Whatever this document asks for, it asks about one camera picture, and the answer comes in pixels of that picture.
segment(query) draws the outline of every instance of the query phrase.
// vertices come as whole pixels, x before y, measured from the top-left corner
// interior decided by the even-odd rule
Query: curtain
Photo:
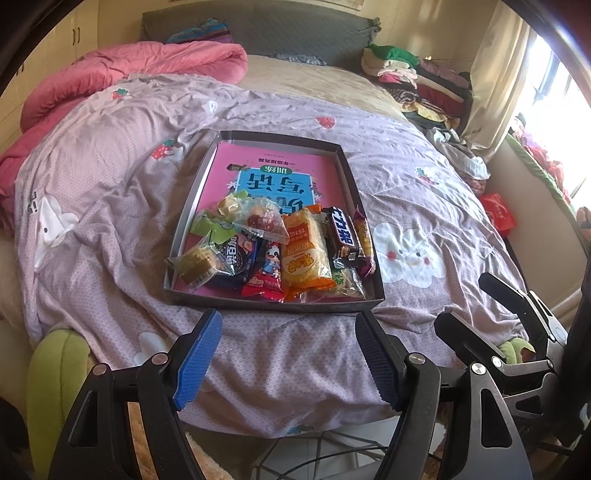
[[[530,26],[499,0],[470,71],[474,101],[462,135],[487,162],[509,130],[535,38]]]

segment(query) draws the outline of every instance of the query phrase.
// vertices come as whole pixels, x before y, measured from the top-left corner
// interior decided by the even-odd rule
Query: orange snack package
[[[328,290],[336,286],[330,272],[330,260],[320,223],[320,205],[284,215],[290,242],[281,246],[281,289],[286,300],[315,288]]]

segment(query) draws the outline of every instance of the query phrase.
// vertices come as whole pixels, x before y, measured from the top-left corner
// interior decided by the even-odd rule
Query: blue gripper pad
[[[213,354],[222,339],[222,315],[217,310],[207,310],[203,313],[202,320],[206,315],[209,316],[205,319],[206,324],[178,368],[177,389],[173,395],[178,411],[197,396]]]
[[[388,354],[384,351],[375,332],[359,316],[355,320],[355,336],[361,352],[374,378],[379,396],[396,410],[400,401],[398,394],[398,371],[391,365]]]

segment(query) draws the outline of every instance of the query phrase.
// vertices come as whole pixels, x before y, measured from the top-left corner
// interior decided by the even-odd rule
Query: gray tray
[[[310,138],[291,137],[289,135],[267,134],[260,132],[244,131],[222,131],[209,147],[203,161],[199,167],[195,180],[191,186],[191,191],[178,220],[177,229],[174,234],[173,244],[170,249],[170,257],[177,257],[183,251],[191,222],[199,203],[199,198],[203,191],[203,186],[207,180],[207,175],[213,164],[216,155],[217,146],[220,142],[229,142],[236,145],[250,147],[268,148],[277,151],[288,151],[292,153],[304,154],[324,154],[330,153],[334,156],[335,166],[338,173],[338,180],[342,187],[343,197],[349,214],[355,211],[355,206],[359,206],[362,213],[365,214],[361,198],[355,185],[353,175],[340,145],[334,143],[312,140]],[[240,309],[240,310],[274,310],[278,312],[296,312],[296,313],[345,313],[360,312],[374,308],[384,300],[384,285],[379,266],[369,279],[363,281],[368,298],[361,301],[337,301],[332,303],[277,303],[267,301],[257,301],[248,299],[233,299],[227,297],[211,297],[197,294],[185,293],[173,290],[176,274],[172,268],[168,268],[164,277],[164,289],[170,295],[175,303],[191,307],[207,307],[216,309]]]

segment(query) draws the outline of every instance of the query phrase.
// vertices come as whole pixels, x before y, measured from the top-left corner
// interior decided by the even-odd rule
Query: oreo package
[[[230,240],[217,246],[220,256],[232,269],[232,276],[215,275],[210,283],[231,288],[242,288],[252,274],[261,239],[249,233],[239,232]]]
[[[351,217],[338,207],[322,210],[327,217],[327,246],[335,268],[357,267],[363,257]]]

